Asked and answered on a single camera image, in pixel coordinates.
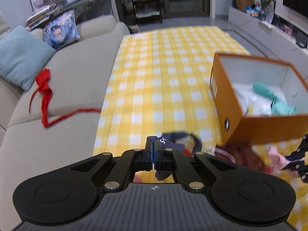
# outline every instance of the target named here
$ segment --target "yellow and white tablecloth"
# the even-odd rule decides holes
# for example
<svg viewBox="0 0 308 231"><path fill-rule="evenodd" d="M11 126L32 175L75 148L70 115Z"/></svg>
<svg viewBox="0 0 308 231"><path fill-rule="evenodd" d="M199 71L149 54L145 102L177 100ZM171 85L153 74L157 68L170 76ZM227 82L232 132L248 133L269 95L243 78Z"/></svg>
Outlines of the yellow and white tablecloth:
<svg viewBox="0 0 308 231"><path fill-rule="evenodd" d="M123 38L113 66L96 134L93 155L120 156L144 148L147 136L187 131L198 135L203 146L221 142L209 78L215 51L249 54L218 27L180 27L139 33ZM278 143L289 155L300 141ZM272 144L254 147L268 163ZM297 202L289 222L308 230L308 184L279 175L295 189ZM154 173L143 182L156 182Z"/></svg>

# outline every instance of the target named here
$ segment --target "black circular motor housing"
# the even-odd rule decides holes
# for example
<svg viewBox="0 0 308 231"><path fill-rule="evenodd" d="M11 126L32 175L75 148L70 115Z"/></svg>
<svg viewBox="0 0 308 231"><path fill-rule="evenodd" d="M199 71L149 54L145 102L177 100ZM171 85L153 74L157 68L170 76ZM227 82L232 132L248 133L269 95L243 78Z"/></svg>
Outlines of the black circular motor housing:
<svg viewBox="0 0 308 231"><path fill-rule="evenodd" d="M78 171L68 175L58 170L30 178L13 194L17 213L26 221L60 224L85 215L97 200L97 189L89 177Z"/></svg>
<svg viewBox="0 0 308 231"><path fill-rule="evenodd" d="M210 197L226 216L259 225L286 221L296 200L286 181L242 166L222 172Z"/></svg>

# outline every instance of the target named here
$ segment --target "orange box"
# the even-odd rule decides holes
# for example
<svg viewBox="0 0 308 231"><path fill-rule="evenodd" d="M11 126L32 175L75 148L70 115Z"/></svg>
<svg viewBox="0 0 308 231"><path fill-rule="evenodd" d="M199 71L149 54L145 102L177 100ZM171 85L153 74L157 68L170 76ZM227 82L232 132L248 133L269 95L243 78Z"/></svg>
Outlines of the orange box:
<svg viewBox="0 0 308 231"><path fill-rule="evenodd" d="M267 85L279 98L295 106L297 113L266 115L271 101L257 94L251 96L255 82ZM301 138L308 132L308 86L290 63L215 53L210 85L224 144L274 143ZM251 108L257 114L249 113Z"/></svg>

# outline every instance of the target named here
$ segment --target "gray floor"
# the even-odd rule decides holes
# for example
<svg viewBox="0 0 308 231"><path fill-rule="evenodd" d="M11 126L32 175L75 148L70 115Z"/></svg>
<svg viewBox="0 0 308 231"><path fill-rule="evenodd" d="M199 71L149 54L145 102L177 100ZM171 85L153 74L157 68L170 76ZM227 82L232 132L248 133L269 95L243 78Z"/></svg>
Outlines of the gray floor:
<svg viewBox="0 0 308 231"><path fill-rule="evenodd" d="M270 58L277 58L277 56L270 52L263 44L256 41L253 37L245 33L239 27L228 22L227 18L218 18L215 20L209 17L189 17L189 18L169 18L163 19L162 23L142 24L139 26L141 32L171 27L183 26L210 26L215 25L226 31L233 39L245 47L251 54L266 56Z"/></svg>

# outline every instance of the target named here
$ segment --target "sofa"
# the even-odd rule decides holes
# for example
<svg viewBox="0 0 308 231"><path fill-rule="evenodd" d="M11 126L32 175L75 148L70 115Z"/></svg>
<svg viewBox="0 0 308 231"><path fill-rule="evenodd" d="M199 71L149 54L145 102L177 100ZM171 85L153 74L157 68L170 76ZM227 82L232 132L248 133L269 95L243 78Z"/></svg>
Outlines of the sofa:
<svg viewBox="0 0 308 231"><path fill-rule="evenodd" d="M129 30L114 17L103 16L77 25L80 41L67 46L49 60L49 85L53 97L50 120L78 108L100 109L113 63ZM0 14L1 34L10 27ZM31 32L44 40L43 30ZM24 180L92 156L99 113L80 113L45 129L41 123L41 100L31 105L29 91L0 78L0 230L10 231L20 222L13 206L15 188Z"/></svg>

